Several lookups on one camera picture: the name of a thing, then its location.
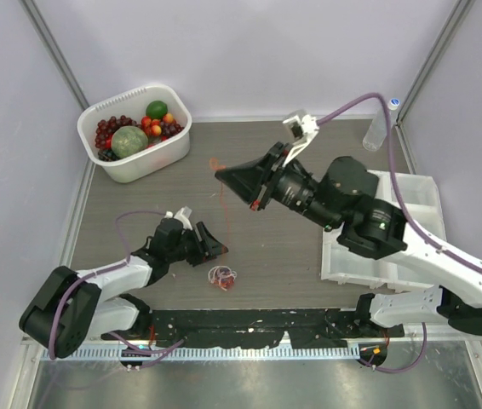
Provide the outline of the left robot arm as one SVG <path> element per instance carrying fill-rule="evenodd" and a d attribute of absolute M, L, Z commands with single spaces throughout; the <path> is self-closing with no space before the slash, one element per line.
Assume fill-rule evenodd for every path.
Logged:
<path fill-rule="evenodd" d="M 227 252 L 203 222 L 165 217 L 124 261 L 80 271 L 55 268 L 22 313 L 19 328 L 60 359 L 92 337 L 142 339 L 151 332 L 152 310 L 130 292 L 158 282 L 173 263 L 197 267 Z"/>

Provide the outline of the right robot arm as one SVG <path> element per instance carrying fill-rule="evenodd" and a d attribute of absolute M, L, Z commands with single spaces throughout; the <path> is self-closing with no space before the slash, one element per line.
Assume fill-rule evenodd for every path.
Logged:
<path fill-rule="evenodd" d="M 377 198 L 379 178 L 358 160 L 335 158 L 317 181 L 287 159 L 287 148 L 278 142 L 261 158 L 217 170 L 215 178 L 255 211 L 275 200 L 327 232 L 339 229 L 338 244 L 353 254 L 415 270 L 433 283 L 422 291 L 361 296 L 353 315 L 357 333 L 445 322 L 482 336 L 482 261 L 454 251 L 399 204 Z"/>

